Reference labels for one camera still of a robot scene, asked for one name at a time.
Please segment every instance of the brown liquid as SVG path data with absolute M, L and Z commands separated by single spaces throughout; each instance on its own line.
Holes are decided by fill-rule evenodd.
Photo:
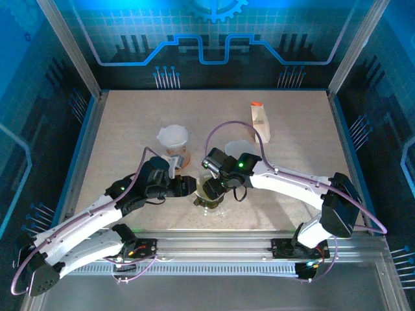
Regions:
M 190 163 L 190 152 L 186 150 L 186 146 L 181 146 L 175 149 L 167 149 L 167 154 L 169 156 L 182 156 L 184 158 L 182 168 L 185 168 Z

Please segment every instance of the white bottle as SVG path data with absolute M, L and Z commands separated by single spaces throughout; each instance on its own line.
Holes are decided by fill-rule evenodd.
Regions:
M 262 102 L 251 102 L 252 125 L 258 131 L 263 143 L 269 143 L 271 138 L 270 123 L 268 122 Z

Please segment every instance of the clear plastic cup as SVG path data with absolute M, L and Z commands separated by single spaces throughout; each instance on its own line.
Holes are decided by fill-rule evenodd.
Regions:
M 157 139 L 166 148 L 169 156 L 182 156 L 182 168 L 190 163 L 190 153 L 186 150 L 186 143 L 189 134 L 184 126 L 177 124 L 170 125 L 166 128 L 161 128 Z

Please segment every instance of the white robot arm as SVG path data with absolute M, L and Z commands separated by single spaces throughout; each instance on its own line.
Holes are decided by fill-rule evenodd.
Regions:
M 306 257 L 321 241 L 333 235 L 350 237 L 353 232 L 359 213 L 358 208 L 334 192 L 319 187 L 321 184 L 332 186 L 354 200 L 360 200 L 350 180 L 343 174 L 336 173 L 333 178 L 329 178 L 308 176 L 274 165 L 274 169 L 271 169 L 257 155 L 242 154 L 236 160 L 216 148 L 210 151 L 202 165 L 215 176 L 203 185 L 205 193 L 211 200 L 216 200 L 229 190 L 243 186 L 279 192 L 308 203 L 321 211 L 316 217 L 297 228 L 292 244 L 299 256 L 303 253 Z M 289 175 L 311 179 L 316 182 L 316 186 L 314 183 L 311 186 L 304 180 L 287 177 Z
M 114 225 L 103 233 L 94 233 L 146 203 L 154 204 L 148 199 L 187 196 L 196 190 L 195 178 L 171 178 L 169 171 L 169 162 L 161 157 L 152 157 L 142 166 L 131 190 L 120 200 L 115 201 L 130 186 L 131 176 L 113 183 L 96 202 L 60 225 L 33 237 L 28 234 L 19 237 L 16 268 L 21 269 L 21 265 L 24 268 L 20 284 L 12 287 L 28 288 L 29 294 L 36 296 L 46 292 L 70 271 L 94 260 L 116 255 L 131 259 L 155 255 L 156 248 L 150 245 L 155 239 L 137 239 L 124 224 Z

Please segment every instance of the beige table surface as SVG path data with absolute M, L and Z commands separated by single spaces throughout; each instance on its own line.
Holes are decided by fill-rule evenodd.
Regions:
M 145 146 L 164 154 L 156 136 L 161 127 L 185 126 L 191 162 L 182 175 L 205 174 L 201 166 L 209 132 L 222 122 L 252 123 L 250 102 L 263 102 L 271 140 L 265 154 L 271 163 L 312 175 L 349 175 L 325 91 L 110 91 L 93 146 L 77 213 L 104 193 L 115 180 L 137 169 Z M 227 142 L 253 136 L 241 125 L 219 130 L 209 145 L 224 150 Z M 277 229 L 294 230 L 318 211 L 293 198 L 248 189 L 242 203 L 226 195 L 223 216 L 204 216 L 192 194 L 160 206 L 146 205 L 123 218 L 132 229 Z

